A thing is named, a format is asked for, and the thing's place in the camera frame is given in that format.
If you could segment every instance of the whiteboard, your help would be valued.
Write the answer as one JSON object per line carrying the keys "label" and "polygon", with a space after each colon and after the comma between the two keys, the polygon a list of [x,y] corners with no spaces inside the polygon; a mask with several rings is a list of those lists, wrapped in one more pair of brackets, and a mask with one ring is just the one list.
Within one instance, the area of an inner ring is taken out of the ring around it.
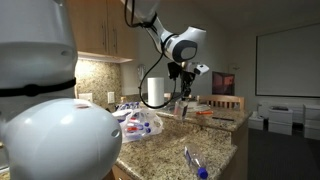
{"label": "whiteboard", "polygon": [[320,24],[257,36],[256,95],[320,97]]}

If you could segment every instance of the white wall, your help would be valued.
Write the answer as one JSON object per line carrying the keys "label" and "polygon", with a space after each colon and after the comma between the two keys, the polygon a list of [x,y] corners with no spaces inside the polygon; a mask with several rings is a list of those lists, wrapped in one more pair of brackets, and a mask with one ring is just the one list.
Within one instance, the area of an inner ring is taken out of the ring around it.
{"label": "white wall", "polygon": [[[215,22],[208,19],[201,9],[188,1],[161,1],[158,16],[163,26],[170,32],[182,33],[188,26],[195,26],[207,30],[206,42],[198,50],[197,56],[192,60],[206,64],[210,71],[203,76],[196,76],[191,87],[192,95],[211,94],[211,71],[226,71],[226,34]],[[149,69],[159,58],[151,37],[143,29],[139,30],[139,58],[133,62],[121,64],[122,94],[138,94],[139,80],[137,66],[145,64]],[[168,78],[167,58],[156,66],[148,77],[164,77],[165,92],[171,92],[173,81]]]}
{"label": "white wall", "polygon": [[256,63],[256,36],[280,30],[300,27],[302,25],[320,22],[319,19],[288,22],[282,25],[272,25],[255,29],[246,29],[230,33],[228,36],[228,64],[238,65],[239,69],[229,68],[235,73],[235,93],[245,97],[246,109],[256,110],[259,101],[268,100],[284,103],[320,104],[319,98],[291,98],[255,96],[255,63]]}

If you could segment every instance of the upper cabinet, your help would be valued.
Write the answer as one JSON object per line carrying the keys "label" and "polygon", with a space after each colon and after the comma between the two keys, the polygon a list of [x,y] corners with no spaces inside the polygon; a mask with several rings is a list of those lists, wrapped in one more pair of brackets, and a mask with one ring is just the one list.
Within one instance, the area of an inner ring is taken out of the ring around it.
{"label": "upper cabinet", "polygon": [[135,59],[137,32],[121,0],[66,0],[78,51]]}

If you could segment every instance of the blue pen cap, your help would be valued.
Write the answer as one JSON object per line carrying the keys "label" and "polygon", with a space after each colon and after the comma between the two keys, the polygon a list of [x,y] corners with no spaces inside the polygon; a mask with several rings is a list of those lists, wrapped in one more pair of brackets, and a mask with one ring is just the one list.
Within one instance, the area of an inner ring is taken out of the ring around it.
{"label": "blue pen cap", "polygon": [[198,175],[199,175],[199,177],[200,177],[201,179],[207,179],[207,177],[208,177],[208,172],[207,172],[206,168],[203,168],[203,167],[199,168],[199,169],[198,169]]}

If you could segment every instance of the plastic bag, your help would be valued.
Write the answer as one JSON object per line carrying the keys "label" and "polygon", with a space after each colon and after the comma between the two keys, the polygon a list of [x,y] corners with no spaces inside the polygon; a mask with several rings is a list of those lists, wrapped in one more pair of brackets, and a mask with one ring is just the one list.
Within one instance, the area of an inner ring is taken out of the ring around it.
{"label": "plastic bag", "polygon": [[122,143],[139,140],[145,136],[160,134],[162,120],[153,110],[126,109],[112,113],[122,130]]}

